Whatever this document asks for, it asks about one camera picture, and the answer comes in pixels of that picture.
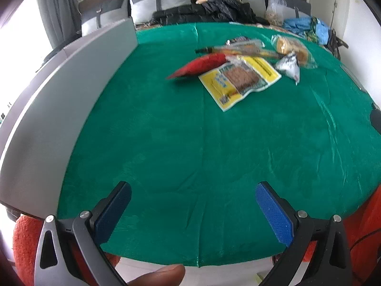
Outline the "person left hand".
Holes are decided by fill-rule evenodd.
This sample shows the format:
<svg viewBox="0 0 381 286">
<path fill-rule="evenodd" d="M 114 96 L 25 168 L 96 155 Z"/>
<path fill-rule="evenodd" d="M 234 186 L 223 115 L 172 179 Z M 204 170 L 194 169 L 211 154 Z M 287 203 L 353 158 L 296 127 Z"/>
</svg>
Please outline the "person left hand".
<svg viewBox="0 0 381 286">
<path fill-rule="evenodd" d="M 185 276 L 182 264 L 169 265 L 144 274 L 127 283 L 129 286 L 179 286 Z"/>
</svg>

